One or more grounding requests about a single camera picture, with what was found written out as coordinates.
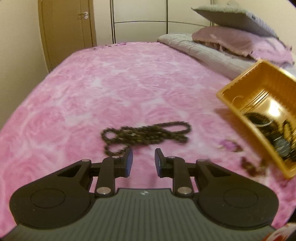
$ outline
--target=rose pattern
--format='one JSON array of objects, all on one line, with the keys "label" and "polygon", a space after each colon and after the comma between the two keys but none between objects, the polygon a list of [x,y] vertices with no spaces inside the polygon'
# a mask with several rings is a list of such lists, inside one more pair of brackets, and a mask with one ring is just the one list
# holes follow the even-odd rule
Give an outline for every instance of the rose pattern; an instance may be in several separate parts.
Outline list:
[{"label": "rose pattern", "polygon": [[[157,177],[154,150],[195,162],[210,158],[244,176],[241,152],[219,149],[223,140],[239,143],[256,166],[260,158],[232,128],[233,116],[216,92],[229,79],[194,58],[161,43],[122,43],[78,51],[57,66],[15,110],[0,133],[0,237],[14,226],[9,199],[19,187],[80,159],[101,162],[107,127],[142,126],[187,121],[192,131],[181,145],[136,147],[123,188],[171,188],[172,180]],[[261,183],[276,192],[279,211],[273,225],[285,224],[296,206],[296,179],[285,180],[270,166]]]}]

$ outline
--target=gray ribbed panel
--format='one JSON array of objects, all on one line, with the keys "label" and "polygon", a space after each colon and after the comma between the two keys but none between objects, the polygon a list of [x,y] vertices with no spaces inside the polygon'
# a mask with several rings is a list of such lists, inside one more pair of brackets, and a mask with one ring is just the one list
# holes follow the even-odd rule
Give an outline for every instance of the gray ribbed panel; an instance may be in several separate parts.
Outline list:
[{"label": "gray ribbed panel", "polygon": [[3,240],[261,241],[272,231],[269,226],[252,231],[220,227],[205,218],[192,200],[177,198],[170,189],[120,189],[114,197],[97,199],[91,211],[71,225],[54,230],[19,225]]}]

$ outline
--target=pink pillow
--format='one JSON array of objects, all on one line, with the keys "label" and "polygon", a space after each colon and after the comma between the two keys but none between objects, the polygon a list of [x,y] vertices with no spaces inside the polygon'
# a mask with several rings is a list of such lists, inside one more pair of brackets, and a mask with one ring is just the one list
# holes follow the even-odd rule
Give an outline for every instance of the pink pillow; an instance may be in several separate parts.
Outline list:
[{"label": "pink pillow", "polygon": [[205,27],[192,34],[193,41],[236,55],[265,59],[279,66],[294,64],[291,48],[274,37],[258,35],[227,27]]}]

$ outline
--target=stacked pillow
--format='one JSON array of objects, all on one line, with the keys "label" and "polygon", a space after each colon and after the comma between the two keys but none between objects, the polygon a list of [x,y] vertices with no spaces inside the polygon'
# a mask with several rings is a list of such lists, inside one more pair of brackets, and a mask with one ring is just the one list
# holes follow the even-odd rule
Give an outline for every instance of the stacked pillow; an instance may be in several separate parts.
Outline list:
[{"label": "stacked pillow", "polygon": [[192,35],[193,41],[247,59],[265,59],[284,66],[293,64],[291,48],[261,18],[245,9],[218,5],[193,9],[219,25],[205,27]]}]

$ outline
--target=door handle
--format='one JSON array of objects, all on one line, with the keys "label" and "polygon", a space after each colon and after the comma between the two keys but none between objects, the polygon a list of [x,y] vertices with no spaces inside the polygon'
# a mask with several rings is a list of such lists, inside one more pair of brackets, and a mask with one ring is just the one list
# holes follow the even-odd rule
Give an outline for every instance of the door handle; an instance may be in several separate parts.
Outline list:
[{"label": "door handle", "polygon": [[88,12],[82,12],[82,13],[79,13],[79,15],[84,15],[84,19],[89,18],[89,13]]}]

